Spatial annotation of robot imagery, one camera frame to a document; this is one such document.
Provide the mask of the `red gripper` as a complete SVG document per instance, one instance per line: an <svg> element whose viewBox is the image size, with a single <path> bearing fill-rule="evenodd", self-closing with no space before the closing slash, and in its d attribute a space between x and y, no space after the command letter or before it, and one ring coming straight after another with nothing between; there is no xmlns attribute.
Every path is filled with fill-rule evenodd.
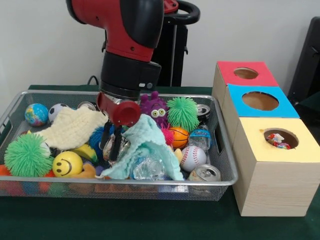
<svg viewBox="0 0 320 240"><path fill-rule="evenodd" d="M109 160L115 162L118 158L122 142L122 126L135 125L141 116L140 106L132 100L121 99L99 92L96 98L98 109L108 115L108 119L116 126L114 130L114 142L112 144ZM103 127L100 141L100 149L103 150L110 137L110 121Z"/></svg>

